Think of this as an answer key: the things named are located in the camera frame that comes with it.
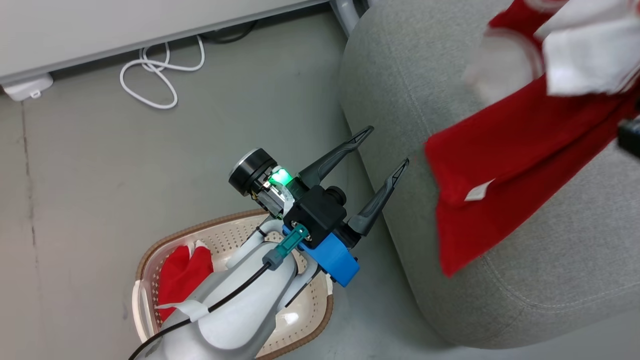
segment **red garment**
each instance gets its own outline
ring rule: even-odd
[[[511,24],[532,38],[552,14],[528,16],[522,6],[516,0],[490,25]],[[436,217],[446,276],[511,234],[614,140],[640,95],[637,89],[615,96],[546,92],[543,76],[427,141],[440,187]],[[485,198],[465,202],[471,189],[491,180]]]
[[[213,272],[211,251],[196,247],[189,258],[189,248],[175,249],[164,261],[158,280],[158,305],[183,302],[198,285]],[[165,321],[175,310],[158,309],[160,319]]]

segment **laundry basket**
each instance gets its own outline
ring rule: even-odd
[[[217,218],[168,236],[151,246],[140,260],[133,287],[132,309],[141,341],[160,330],[162,320],[155,310],[158,278],[165,259],[178,246],[202,240],[211,250],[215,272],[227,269],[227,260],[267,217],[263,210]],[[282,235],[269,233],[268,241],[280,242]],[[305,259],[294,251],[298,271]],[[324,330],[333,311],[333,283],[320,273],[285,309],[276,315],[276,329],[258,353],[258,360],[270,360],[315,339]]]

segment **coiled white cable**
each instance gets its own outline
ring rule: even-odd
[[[126,65],[124,65],[124,67],[122,67],[122,70],[120,71],[120,84],[122,85],[122,88],[128,92],[131,96],[135,97],[136,99],[140,100],[141,102],[144,102],[145,104],[156,108],[156,109],[161,109],[161,110],[167,110],[170,109],[172,107],[174,107],[177,103],[178,103],[178,94],[176,94],[175,89],[173,88],[173,85],[169,82],[169,80],[166,78],[166,76],[163,75],[162,70],[164,69],[172,69],[172,70],[178,70],[178,71],[196,71],[196,70],[200,70],[200,68],[202,67],[202,65],[204,65],[204,46],[202,45],[202,39],[199,36],[196,36],[198,38],[198,45],[200,46],[200,63],[194,67],[186,67],[186,66],[178,66],[178,65],[172,65],[169,64],[169,59],[171,57],[171,52],[169,51],[169,43],[165,42],[164,43],[164,50],[166,53],[164,62],[160,62],[160,61],[155,61],[155,60],[149,60],[147,58],[147,51],[149,50],[149,47],[144,47],[143,49],[140,49],[140,58],[138,60],[133,60],[128,62]],[[133,65],[142,65],[142,67],[149,72],[153,72],[156,75],[158,75],[162,81],[164,81],[164,83],[166,84],[166,86],[169,88],[169,90],[171,90],[171,94],[173,94],[173,102],[171,104],[167,104],[167,105],[162,105],[162,104],[157,104],[155,102],[149,101],[147,99],[145,99],[144,97],[138,95],[137,93],[133,92],[133,90],[131,90],[125,83],[124,83],[124,73],[127,71],[128,68],[132,67]]]

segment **green light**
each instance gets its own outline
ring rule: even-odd
[[[285,186],[289,184],[291,180],[293,180],[293,177],[291,177],[291,175],[289,175],[289,173],[283,168],[274,172],[269,178],[270,183],[276,182]]]

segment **gray floor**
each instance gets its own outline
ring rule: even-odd
[[[346,39],[330,12],[263,26],[206,45],[196,73],[167,72],[174,110],[153,110],[118,82],[128,54],[57,74],[41,99],[0,97],[0,284],[3,359],[126,358],[137,345],[133,277],[155,241],[193,224],[255,208],[228,184],[248,150],[301,169],[348,136],[337,102]],[[196,63],[193,40],[172,63]],[[170,95],[140,69],[127,83]],[[306,136],[288,136],[289,130]],[[372,189],[357,156],[326,183],[349,210]],[[283,359],[637,359],[640,314],[612,318],[513,350],[454,347],[424,323],[386,227],[354,250],[362,271],[336,288],[326,330]]]

